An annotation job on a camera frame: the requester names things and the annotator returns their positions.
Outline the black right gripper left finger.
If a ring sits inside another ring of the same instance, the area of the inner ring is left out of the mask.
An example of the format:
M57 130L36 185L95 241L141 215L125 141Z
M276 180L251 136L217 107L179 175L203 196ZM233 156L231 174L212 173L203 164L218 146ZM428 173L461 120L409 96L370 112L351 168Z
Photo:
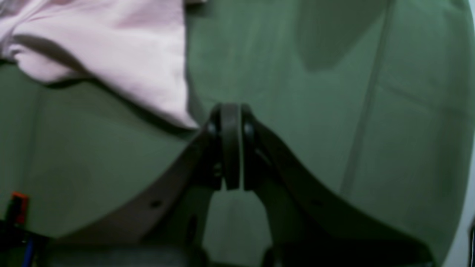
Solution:
M212 267L201 246L214 192L240 186L239 105L218 104L146 190L56 244L57 267Z

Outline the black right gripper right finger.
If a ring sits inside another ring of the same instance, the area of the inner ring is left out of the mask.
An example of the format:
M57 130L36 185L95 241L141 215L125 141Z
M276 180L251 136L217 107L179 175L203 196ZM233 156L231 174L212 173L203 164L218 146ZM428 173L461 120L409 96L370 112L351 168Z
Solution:
M286 143L241 107L243 184L266 211L272 244L263 267L434 267L422 241L333 193Z

